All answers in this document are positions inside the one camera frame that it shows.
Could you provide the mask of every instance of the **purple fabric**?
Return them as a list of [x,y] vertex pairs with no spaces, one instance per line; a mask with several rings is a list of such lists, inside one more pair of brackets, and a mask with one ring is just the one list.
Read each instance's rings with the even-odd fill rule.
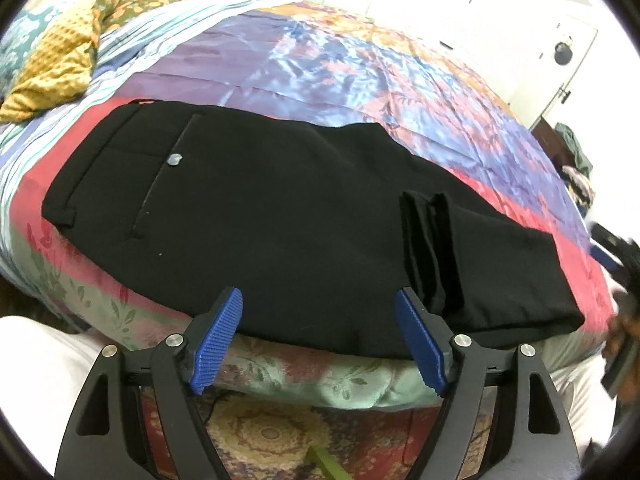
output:
[[222,105],[325,126],[377,121],[412,152],[554,222],[587,249],[580,215],[529,131],[492,92],[465,83],[468,69],[452,73],[423,58],[330,25],[251,11],[178,46],[132,75],[116,95]]

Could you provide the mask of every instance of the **rug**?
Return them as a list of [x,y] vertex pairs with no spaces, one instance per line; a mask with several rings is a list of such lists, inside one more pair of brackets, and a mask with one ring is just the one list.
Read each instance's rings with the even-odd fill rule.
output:
[[[486,446],[495,392],[485,390],[460,479],[478,471]],[[142,403],[158,472],[177,480],[150,388],[143,390]],[[216,388],[207,389],[197,404],[233,480],[325,480],[318,468],[305,463],[311,444],[327,449],[354,480],[404,480],[439,410],[313,408]]]

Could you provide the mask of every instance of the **silver bolt head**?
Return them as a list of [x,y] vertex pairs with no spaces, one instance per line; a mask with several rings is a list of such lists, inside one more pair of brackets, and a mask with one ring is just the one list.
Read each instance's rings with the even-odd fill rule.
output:
[[180,153],[172,153],[171,155],[169,155],[169,158],[166,160],[166,163],[169,166],[177,166],[178,164],[180,164],[181,160],[182,160],[182,155]]
[[533,357],[536,354],[536,349],[531,345],[522,345],[520,351],[527,357]]
[[458,334],[457,336],[455,336],[455,338],[453,338],[453,341],[456,343],[456,345],[458,346],[462,346],[462,347],[467,347],[467,346],[471,346],[471,338],[466,335],[466,334]]
[[102,349],[102,355],[105,357],[113,357],[118,352],[118,347],[116,345],[107,345]]
[[184,338],[182,337],[182,334],[171,334],[166,339],[166,344],[167,346],[180,346],[183,341]]

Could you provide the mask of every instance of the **colorful comforter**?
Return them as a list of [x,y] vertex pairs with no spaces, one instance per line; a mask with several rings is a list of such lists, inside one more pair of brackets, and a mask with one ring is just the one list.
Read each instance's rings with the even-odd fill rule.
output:
[[[4,131],[0,254],[9,279],[128,348],[154,345],[189,319],[117,283],[40,215],[50,182],[94,124],[139,97],[325,126],[376,121],[496,209],[554,236],[587,321],[574,334],[536,343],[546,365],[558,369],[598,348],[612,307],[602,270],[588,256],[580,215],[540,146],[481,78],[418,41],[335,9],[264,0],[212,12],[213,1],[219,0],[165,6],[155,21],[145,13],[113,32],[120,36],[111,42],[103,38],[82,100]],[[258,5],[271,8],[250,10]],[[169,19],[174,6],[183,7]],[[182,12],[191,21],[181,20]],[[136,27],[136,41],[127,46]],[[339,356],[242,335],[233,340],[217,382],[280,401],[338,408],[398,410],[439,402],[412,362]]]

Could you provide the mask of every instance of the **white door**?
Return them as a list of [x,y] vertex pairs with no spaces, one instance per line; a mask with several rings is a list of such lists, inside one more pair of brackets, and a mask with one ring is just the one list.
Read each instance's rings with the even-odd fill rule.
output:
[[[571,16],[561,16],[555,28],[545,40],[538,60],[527,70],[517,88],[507,99],[511,110],[527,128],[552,105],[565,97],[562,91],[571,80],[587,54],[591,43],[598,31]],[[554,59],[556,44],[559,42],[571,44],[573,57],[562,66]]]
[[462,51],[504,101],[540,54],[563,0],[470,0],[448,23],[445,43]]

